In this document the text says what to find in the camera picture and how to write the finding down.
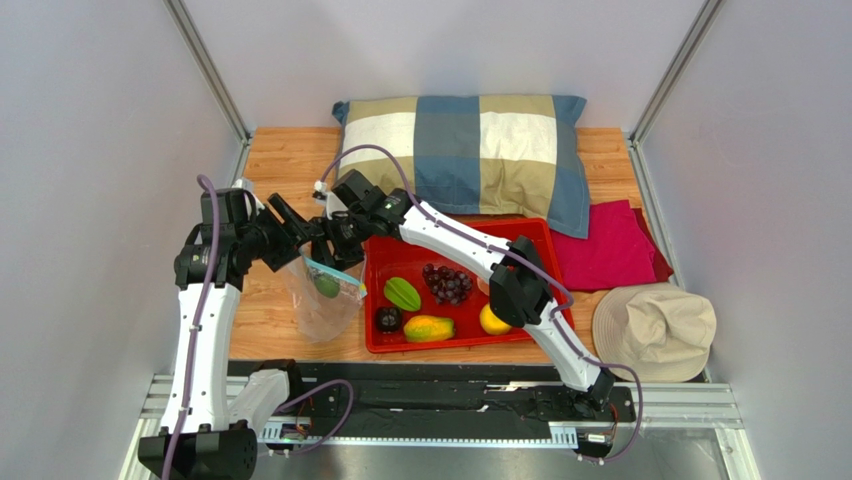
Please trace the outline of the clear zip top bag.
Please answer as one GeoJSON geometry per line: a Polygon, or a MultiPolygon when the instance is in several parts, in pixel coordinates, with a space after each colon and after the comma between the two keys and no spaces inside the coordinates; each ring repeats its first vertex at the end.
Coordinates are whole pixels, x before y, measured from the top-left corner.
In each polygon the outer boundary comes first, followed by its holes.
{"type": "Polygon", "coordinates": [[[289,292],[298,331],[311,343],[324,343],[342,334],[364,305],[368,296],[363,273],[364,263],[337,270],[311,259],[310,245],[300,248],[300,256],[280,272],[289,292]],[[335,276],[340,294],[329,299],[320,295],[312,276],[326,273],[335,276]]]}

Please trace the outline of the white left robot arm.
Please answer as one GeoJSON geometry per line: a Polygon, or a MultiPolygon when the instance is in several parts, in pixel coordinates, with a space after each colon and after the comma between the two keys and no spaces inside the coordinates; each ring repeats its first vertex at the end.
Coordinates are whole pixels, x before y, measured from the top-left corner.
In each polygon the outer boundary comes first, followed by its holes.
{"type": "Polygon", "coordinates": [[[244,277],[256,260],[273,272],[295,260],[311,228],[278,194],[261,203],[232,187],[203,193],[200,205],[202,220],[174,261],[181,319],[170,397],[159,432],[140,439],[136,457],[161,479],[249,479],[262,429],[305,386],[295,361],[265,360],[228,398],[244,277]]]}

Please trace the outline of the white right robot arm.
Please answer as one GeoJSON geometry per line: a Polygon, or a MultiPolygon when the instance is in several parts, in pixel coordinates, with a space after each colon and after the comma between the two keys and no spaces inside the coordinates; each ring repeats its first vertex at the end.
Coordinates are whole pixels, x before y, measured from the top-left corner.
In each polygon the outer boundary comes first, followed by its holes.
{"type": "Polygon", "coordinates": [[[544,269],[528,238],[483,233],[445,216],[407,188],[385,194],[357,171],[333,185],[316,181],[314,197],[329,215],[346,214],[359,221],[359,232],[386,234],[430,250],[486,281],[493,313],[525,330],[582,402],[598,411],[608,406],[614,376],[571,328],[565,317],[571,303],[555,298],[553,292],[562,286],[544,269]]]}

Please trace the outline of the green fake starfruit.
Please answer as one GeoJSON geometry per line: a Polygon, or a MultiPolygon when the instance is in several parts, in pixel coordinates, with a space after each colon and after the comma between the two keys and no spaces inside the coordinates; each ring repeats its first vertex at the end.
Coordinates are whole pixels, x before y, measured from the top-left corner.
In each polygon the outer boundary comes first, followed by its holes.
{"type": "Polygon", "coordinates": [[[422,308],[422,299],[416,288],[401,277],[392,277],[383,287],[384,297],[394,306],[407,312],[417,312],[422,308]]]}

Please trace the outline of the dark purple fake mangosteen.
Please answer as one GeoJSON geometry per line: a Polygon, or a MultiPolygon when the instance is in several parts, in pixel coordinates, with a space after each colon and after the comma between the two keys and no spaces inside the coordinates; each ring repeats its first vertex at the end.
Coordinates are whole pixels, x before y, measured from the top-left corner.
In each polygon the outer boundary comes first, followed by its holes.
{"type": "Polygon", "coordinates": [[[398,332],[404,323],[403,313],[399,307],[380,307],[373,316],[373,324],[376,330],[383,334],[398,332]]]}

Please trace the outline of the yellow fake lemon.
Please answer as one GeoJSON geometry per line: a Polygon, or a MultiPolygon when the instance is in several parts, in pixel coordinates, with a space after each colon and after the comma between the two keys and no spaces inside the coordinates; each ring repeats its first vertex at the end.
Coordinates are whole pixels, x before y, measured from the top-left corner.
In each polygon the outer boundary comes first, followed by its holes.
{"type": "Polygon", "coordinates": [[[512,330],[512,326],[498,318],[489,304],[485,304],[481,309],[479,323],[481,328],[491,336],[505,335],[512,330]]]}

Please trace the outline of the purple fake grape bunch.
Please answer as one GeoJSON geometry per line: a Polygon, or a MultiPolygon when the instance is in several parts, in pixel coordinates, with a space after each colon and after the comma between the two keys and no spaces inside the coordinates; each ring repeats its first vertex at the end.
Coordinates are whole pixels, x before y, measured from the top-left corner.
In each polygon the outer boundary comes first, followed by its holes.
{"type": "Polygon", "coordinates": [[[463,270],[427,263],[422,267],[421,275],[439,305],[459,306],[472,295],[473,279],[463,270]]]}

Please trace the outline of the yellow green fake mango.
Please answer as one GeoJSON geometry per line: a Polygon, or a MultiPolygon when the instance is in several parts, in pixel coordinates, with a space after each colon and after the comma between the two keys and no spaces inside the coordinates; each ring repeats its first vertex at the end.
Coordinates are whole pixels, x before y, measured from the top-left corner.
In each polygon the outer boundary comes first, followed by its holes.
{"type": "Polygon", "coordinates": [[[455,336],[455,322],[445,317],[418,315],[406,322],[403,333],[410,343],[445,341],[455,336]]]}

